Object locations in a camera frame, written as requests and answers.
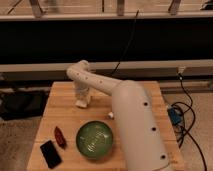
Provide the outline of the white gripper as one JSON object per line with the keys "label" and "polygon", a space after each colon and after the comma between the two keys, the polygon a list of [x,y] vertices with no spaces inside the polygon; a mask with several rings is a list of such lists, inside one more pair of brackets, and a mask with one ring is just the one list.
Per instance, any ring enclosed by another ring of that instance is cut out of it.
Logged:
{"label": "white gripper", "polygon": [[88,102],[90,100],[89,87],[86,84],[76,83],[75,84],[75,93],[76,93],[76,98],[78,100],[83,100],[86,102]]}

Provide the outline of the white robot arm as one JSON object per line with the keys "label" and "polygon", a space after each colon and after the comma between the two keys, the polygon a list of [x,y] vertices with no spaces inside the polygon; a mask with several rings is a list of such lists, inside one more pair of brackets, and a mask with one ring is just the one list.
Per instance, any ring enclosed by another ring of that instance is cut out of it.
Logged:
{"label": "white robot arm", "polygon": [[92,87],[111,97],[128,171],[174,171],[151,100],[141,84],[91,73],[85,60],[69,66],[66,73],[74,81],[77,93],[83,94]]}

